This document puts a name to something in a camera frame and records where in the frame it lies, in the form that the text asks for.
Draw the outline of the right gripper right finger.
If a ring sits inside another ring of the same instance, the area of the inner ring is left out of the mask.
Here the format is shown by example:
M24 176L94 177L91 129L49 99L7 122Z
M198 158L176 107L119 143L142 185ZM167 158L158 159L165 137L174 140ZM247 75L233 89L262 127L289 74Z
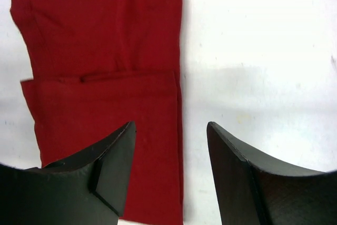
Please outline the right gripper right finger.
M272 157L215 122L207 143L222 224L329 224L329 174Z

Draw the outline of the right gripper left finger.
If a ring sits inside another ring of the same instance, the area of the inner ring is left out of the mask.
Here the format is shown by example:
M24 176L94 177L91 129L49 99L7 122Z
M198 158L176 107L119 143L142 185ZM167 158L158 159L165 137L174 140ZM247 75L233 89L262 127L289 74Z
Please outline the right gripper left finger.
M46 165L46 169L74 171L92 165L89 192L115 214L123 214L135 150L135 122L127 122L104 139Z

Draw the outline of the dark red t-shirt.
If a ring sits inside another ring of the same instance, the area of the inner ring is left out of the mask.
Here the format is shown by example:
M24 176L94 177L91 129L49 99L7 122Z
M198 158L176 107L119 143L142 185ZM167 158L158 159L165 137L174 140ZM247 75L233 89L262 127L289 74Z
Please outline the dark red t-shirt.
M126 122L136 146L123 219L183 222L182 0L11 0L42 166Z

